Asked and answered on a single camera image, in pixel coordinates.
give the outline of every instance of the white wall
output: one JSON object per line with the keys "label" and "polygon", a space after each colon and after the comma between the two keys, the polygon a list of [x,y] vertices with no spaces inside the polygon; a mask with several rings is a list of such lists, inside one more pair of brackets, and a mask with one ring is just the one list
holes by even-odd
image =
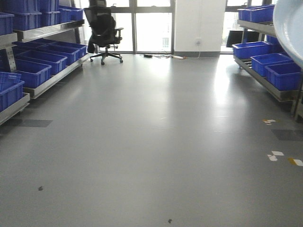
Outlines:
{"label": "white wall", "polygon": [[[219,52],[225,0],[176,0],[175,51]],[[200,46],[195,44],[201,38]]]}

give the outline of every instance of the black office chair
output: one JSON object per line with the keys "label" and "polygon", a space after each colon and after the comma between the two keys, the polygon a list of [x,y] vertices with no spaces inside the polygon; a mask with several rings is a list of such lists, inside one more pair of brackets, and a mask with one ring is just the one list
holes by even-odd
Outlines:
{"label": "black office chair", "polygon": [[106,0],[89,0],[89,7],[93,6],[106,7]]}
{"label": "black office chair", "polygon": [[92,35],[89,39],[88,52],[95,52],[94,44],[98,45],[98,47],[105,47],[105,52],[99,52],[98,54],[91,56],[90,61],[93,61],[92,58],[102,56],[101,64],[104,65],[104,59],[107,56],[111,56],[120,59],[120,63],[122,63],[123,60],[120,54],[108,52],[111,45],[114,45],[113,47],[117,48],[115,45],[119,44],[122,40],[121,30],[123,29],[115,28],[116,22],[111,16],[111,9],[93,6],[85,8],[84,12],[92,31]]}

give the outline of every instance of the black monitor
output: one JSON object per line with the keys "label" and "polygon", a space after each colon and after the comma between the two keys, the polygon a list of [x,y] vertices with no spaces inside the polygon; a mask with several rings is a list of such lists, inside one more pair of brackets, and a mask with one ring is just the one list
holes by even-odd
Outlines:
{"label": "black monitor", "polygon": [[[226,47],[232,47],[233,44],[242,43],[243,31],[231,30],[229,31]],[[248,31],[247,42],[257,42],[259,40],[259,32]]]}

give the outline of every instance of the white round object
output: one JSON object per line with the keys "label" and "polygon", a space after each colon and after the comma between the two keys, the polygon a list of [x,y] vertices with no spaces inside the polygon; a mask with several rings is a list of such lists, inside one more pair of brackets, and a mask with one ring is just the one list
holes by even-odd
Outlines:
{"label": "white round object", "polygon": [[284,50],[303,68],[303,0],[278,0],[274,26]]}

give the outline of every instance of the chair backrest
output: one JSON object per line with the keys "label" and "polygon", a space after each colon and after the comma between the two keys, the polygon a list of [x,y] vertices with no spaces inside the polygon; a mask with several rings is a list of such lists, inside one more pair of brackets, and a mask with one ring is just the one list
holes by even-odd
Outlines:
{"label": "chair backrest", "polygon": [[89,7],[93,6],[106,7],[106,0],[89,0]]}
{"label": "chair backrest", "polygon": [[92,30],[91,40],[99,46],[115,44],[116,22],[111,16],[111,9],[105,7],[89,7],[84,9]]}

